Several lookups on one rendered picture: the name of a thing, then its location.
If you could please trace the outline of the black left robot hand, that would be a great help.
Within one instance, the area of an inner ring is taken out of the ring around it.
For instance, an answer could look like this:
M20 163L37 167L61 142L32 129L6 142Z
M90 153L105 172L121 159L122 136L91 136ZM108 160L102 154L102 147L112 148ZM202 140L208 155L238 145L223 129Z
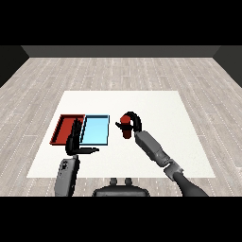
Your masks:
M78 154L92 154L98 151L96 147L80 147L79 136L82 123L76 118L73 122L71 133L67 137L65 151L69 156Z

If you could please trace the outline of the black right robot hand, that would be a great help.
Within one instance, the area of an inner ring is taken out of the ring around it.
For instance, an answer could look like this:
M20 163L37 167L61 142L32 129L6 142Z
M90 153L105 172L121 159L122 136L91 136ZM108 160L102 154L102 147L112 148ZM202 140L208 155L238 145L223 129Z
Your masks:
M133 125L130 125L131 130L134 132L142 130L142 122L140 117L135 112L126 112L125 115L130 117L130 120L133 122ZM121 123L115 123L119 129L123 129Z

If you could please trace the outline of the red can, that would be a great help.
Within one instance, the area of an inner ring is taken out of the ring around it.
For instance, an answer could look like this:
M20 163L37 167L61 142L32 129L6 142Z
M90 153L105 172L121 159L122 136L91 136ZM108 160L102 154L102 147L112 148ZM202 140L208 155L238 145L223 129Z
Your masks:
M127 115L123 115L120 118L121 125L123 126L122 132L123 137L125 139L129 139L131 137L131 128L130 128L130 117Z

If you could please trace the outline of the red shallow open box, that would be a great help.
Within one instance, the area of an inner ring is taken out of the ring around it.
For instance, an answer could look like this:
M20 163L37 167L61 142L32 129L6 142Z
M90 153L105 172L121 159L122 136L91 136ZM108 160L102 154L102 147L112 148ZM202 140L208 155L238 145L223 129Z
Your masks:
M74 121L77 119L78 121L83 122L84 117L84 114L62 114L49 144L52 146L65 146L66 140L71 134Z

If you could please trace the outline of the light blue shallow open box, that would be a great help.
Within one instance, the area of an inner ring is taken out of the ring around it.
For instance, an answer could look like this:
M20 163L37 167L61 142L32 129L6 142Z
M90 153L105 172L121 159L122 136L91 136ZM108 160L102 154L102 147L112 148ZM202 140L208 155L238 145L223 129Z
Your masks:
M81 146L106 146L109 138L110 117L107 114L87 114L81 129Z

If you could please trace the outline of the dark grey robot body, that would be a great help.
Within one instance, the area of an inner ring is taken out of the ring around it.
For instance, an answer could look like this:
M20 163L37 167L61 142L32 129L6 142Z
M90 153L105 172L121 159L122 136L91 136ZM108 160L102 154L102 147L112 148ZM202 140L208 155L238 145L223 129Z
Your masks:
M110 184L96 189L93 197L149 197L149 192L132 184L131 178L125 178L124 185L117 184L117 178L111 178Z

